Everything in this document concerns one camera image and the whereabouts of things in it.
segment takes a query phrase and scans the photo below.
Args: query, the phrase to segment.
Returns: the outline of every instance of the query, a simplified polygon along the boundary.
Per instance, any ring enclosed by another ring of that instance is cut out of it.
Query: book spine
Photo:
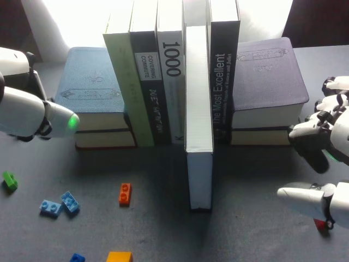
[[[168,145],[170,124],[155,31],[131,32],[131,43],[154,142]]]
[[[232,97],[240,21],[210,25],[210,89],[216,142],[231,140]]]
[[[104,34],[138,146],[154,146],[129,33]]]
[[[182,31],[158,31],[158,43],[167,111],[169,113],[171,139],[173,144],[183,144],[185,71]]]

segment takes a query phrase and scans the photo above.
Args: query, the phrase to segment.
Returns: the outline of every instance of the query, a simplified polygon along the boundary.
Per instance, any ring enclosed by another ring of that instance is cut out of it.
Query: yellow-orange block
[[[107,262],[132,262],[131,252],[109,252]]]

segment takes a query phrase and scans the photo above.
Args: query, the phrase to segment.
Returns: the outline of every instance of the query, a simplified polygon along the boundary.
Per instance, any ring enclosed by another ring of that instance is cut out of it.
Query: green lego brick
[[[15,179],[15,176],[12,173],[10,173],[9,171],[5,171],[4,173],[2,173],[2,176],[4,177],[9,189],[14,191],[18,188],[17,180]]]

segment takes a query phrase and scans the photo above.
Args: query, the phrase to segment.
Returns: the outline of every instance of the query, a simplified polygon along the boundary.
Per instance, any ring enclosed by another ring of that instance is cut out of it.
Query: white backdrop
[[[41,57],[48,62],[65,61],[73,46],[104,46],[102,32],[118,1],[126,0],[22,0],[22,4]],[[281,37],[292,0],[238,2],[239,42]],[[184,10],[188,26],[205,24],[205,0],[184,0]]]

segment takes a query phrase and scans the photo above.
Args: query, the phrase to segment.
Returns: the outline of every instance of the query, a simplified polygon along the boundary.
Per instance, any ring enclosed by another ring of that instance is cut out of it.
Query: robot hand
[[[0,131],[25,142],[74,134],[78,116],[46,99],[33,63],[30,53],[0,48]]]
[[[278,190],[278,197],[292,210],[314,219],[319,231],[333,229],[334,223],[349,228],[349,181],[334,184],[295,182]]]
[[[288,134],[290,144],[319,173],[329,167],[322,150],[349,165],[349,76],[328,78],[322,91],[330,96],[317,101],[315,113],[306,122],[291,126]]]

